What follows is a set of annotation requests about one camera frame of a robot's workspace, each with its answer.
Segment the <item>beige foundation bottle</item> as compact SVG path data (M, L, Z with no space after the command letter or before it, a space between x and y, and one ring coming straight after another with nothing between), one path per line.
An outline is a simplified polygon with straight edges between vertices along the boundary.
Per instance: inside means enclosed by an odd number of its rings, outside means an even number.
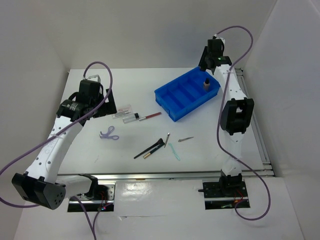
M203 89L206 91L206 92L209 92L210 91L210 79L209 78L206 78L205 81L203 82Z

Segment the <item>purple eyelash curler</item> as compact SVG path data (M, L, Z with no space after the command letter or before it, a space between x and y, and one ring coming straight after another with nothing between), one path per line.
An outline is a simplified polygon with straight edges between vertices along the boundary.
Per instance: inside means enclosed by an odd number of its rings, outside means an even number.
M108 128L106 133L99 133L100 139L108 139L108 140L118 140L120 137L118 135L113 135L113 132L115 130L115 127L112 125Z

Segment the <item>clear tube black cap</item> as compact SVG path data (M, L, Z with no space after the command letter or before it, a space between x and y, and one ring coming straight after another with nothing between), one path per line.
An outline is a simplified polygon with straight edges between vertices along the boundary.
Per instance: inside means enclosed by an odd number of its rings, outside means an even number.
M122 119L122 121L124 124L128 124L128 123L131 123L131 122L138 120L139 118L140 118L140 116L138 113L131 113L131 114L128 114L127 116L125 116Z

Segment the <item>red lip gloss tube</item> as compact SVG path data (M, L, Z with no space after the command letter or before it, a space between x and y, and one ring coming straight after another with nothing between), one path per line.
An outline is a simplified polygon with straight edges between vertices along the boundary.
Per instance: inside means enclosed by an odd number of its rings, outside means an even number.
M141 121L144 121L144 120L148 120L148 119L157 117L157 116L159 116L161 114L162 114L161 112L156 112L156 113L153 113L153 114L150 114L150 115L147 115L147 116L140 117L138 120L141 122Z

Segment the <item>green gold mascara pencil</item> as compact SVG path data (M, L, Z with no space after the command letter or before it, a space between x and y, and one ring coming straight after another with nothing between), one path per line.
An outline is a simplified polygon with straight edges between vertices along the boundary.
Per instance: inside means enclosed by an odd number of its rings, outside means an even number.
M157 150L159 150L160 148L162 148L165 145L165 143L161 143L159 144L157 147L155 147L154 149L152 149L150 152L148 152L147 154L145 154L143 156L144 159L148 158L150 155L152 155L153 153L155 153Z

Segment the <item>silver small tool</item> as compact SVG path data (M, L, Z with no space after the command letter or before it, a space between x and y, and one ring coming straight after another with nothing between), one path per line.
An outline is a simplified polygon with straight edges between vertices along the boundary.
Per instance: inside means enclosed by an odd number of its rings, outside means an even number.
M165 142L164 142L164 148L165 148L165 147L167 146L167 144L168 144L168 140L169 140L170 135L171 135L171 133L168 132L168 133L167 133L167 136L166 136L166 139L165 139Z

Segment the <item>teal plastic applicator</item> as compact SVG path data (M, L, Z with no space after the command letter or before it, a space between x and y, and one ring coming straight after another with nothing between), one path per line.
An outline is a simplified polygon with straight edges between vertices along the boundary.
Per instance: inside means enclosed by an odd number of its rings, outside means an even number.
M169 143L168 145L169 145L169 147L170 147L170 149L171 149L174 157L175 157L178 161L180 161L181 159L180 159L179 155L177 154L177 152L176 152L173 144L172 144L172 143Z

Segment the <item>metal tweezers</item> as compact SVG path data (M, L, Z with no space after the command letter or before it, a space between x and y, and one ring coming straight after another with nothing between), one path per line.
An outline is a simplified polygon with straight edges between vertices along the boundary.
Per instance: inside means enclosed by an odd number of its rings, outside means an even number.
M190 137L182 138L182 139L179 139L179 140L178 140L178 143L181 143L181 142L184 142L184 141L187 141L187 140L193 139L193 138L194 138L194 136L190 136Z

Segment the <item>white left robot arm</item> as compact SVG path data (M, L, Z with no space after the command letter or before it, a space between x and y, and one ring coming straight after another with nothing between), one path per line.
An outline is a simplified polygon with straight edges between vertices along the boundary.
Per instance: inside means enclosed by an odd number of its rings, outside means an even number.
M101 187L96 177L86 173L59 176L58 172L85 123L116 111L112 91L104 89L98 75L81 80L79 90L64 100L56 112L50 134L53 140L42 147L23 174L16 173L11 180L22 199L55 210L66 198L83 195L92 200L97 197Z

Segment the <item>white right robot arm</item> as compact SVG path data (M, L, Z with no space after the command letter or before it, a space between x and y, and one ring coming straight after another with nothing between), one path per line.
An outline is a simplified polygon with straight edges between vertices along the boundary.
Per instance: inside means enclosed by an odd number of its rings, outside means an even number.
M214 36L207 41L199 61L201 71L210 70L221 85L223 101L219 113L217 132L224 135L222 151L227 159L222 164L216 191L222 197L233 197L242 184L242 140L250 126L254 100L242 91L236 71L228 56L224 56L225 40Z

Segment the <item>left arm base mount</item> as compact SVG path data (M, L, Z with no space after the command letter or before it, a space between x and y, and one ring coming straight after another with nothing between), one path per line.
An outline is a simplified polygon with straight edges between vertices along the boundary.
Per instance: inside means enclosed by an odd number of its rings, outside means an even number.
M87 196L85 193L77 193L75 196L81 201L85 210L89 213L113 212L116 193L115 181L98 181L97 190L94 196Z

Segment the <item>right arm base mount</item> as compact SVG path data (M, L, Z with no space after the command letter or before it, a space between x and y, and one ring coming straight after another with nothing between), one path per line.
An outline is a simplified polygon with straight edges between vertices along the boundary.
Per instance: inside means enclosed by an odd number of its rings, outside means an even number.
M234 209L236 204L240 209L251 207L244 181L232 188L222 188L219 182L203 182L202 189L197 191L203 194L206 210Z

